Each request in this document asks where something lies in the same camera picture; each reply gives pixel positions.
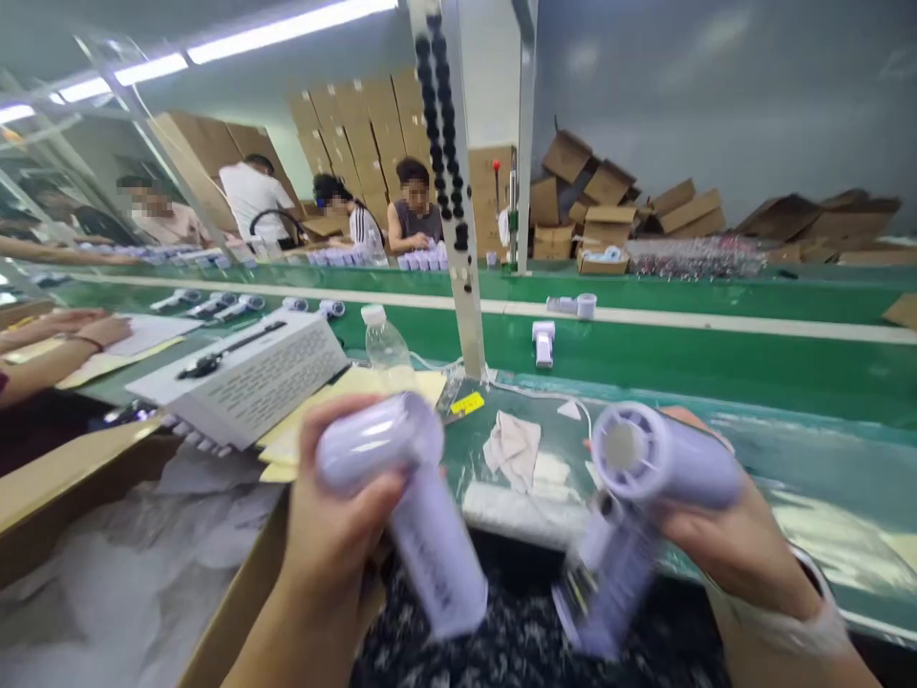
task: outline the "white charger box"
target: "white charger box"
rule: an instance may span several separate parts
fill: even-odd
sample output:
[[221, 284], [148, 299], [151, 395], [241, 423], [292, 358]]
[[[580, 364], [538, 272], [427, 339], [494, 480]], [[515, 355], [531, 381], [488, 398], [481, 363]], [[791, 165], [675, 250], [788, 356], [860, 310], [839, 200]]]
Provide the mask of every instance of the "white charger box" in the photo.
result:
[[[202, 356], [221, 352], [278, 320], [287, 324], [224, 355], [209, 376], [178, 378]], [[280, 310], [126, 389], [218, 445], [243, 450], [347, 365], [347, 356], [324, 317]]]

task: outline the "white t-shirt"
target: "white t-shirt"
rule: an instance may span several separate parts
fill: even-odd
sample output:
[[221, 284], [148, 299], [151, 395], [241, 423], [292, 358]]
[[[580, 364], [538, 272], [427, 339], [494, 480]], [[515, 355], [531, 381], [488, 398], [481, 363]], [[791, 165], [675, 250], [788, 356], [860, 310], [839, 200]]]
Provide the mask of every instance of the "white t-shirt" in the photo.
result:
[[[295, 207], [280, 182], [244, 162], [237, 162], [220, 170], [220, 181], [223, 182], [223, 191], [229, 201], [232, 215], [236, 218], [239, 234], [244, 240], [251, 238], [248, 228], [258, 213], [274, 208]], [[289, 234], [277, 215], [267, 215], [259, 220], [255, 233], [262, 239], [289, 239]]]
[[382, 232], [373, 214], [362, 205], [351, 213], [351, 240], [355, 246], [369, 250], [382, 249]]

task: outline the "yellow sticker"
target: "yellow sticker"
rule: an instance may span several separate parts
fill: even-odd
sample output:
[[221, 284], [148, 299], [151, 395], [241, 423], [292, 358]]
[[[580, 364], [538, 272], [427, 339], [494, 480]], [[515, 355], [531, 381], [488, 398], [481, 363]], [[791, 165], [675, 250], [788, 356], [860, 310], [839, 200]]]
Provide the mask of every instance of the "yellow sticker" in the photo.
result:
[[461, 398], [452, 405], [452, 412], [454, 414], [460, 414], [461, 412], [465, 413], [465, 416], [470, 414], [472, 411], [477, 411], [484, 405], [484, 397], [480, 395], [480, 392], [475, 392], [470, 394], [465, 398]]

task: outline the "gray tank top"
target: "gray tank top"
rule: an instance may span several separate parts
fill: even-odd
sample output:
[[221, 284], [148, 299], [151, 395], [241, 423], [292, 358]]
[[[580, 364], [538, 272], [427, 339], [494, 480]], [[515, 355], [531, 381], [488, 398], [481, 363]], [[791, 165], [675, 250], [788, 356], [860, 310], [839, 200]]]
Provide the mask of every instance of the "gray tank top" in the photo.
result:
[[435, 242], [442, 241], [442, 218], [439, 207], [430, 204], [430, 211], [423, 217], [417, 217], [404, 199], [395, 201], [398, 221], [401, 223], [401, 238], [408, 239], [415, 234], [426, 234]]

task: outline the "fluorescent light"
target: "fluorescent light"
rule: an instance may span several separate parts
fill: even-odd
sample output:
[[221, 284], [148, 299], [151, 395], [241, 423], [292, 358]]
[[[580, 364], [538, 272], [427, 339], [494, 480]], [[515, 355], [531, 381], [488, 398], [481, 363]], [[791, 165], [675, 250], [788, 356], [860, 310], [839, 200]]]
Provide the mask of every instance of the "fluorescent light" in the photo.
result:
[[35, 111], [29, 105], [11, 105], [0, 110], [0, 124], [9, 124], [17, 119], [29, 118], [34, 114]]
[[60, 94], [67, 102], [79, 102], [88, 97], [101, 96], [110, 92], [111, 89], [101, 76], [60, 90]]
[[121, 86], [131, 86], [158, 76], [174, 74], [187, 68], [188, 63], [181, 56], [181, 53], [172, 53], [166, 57], [160, 57], [133, 67], [125, 67], [122, 70], [118, 70], [115, 72], [115, 78], [120, 82]]
[[274, 43], [281, 43], [307, 33], [330, 29], [331, 27], [351, 22], [354, 19], [361, 19], [377, 12], [394, 10], [397, 7], [398, 0], [344, 0], [344, 2], [308, 11], [290, 19], [283, 19], [273, 24], [265, 24], [256, 29], [250, 29], [189, 48], [188, 56], [195, 64], [204, 64], [222, 57], [245, 53]]

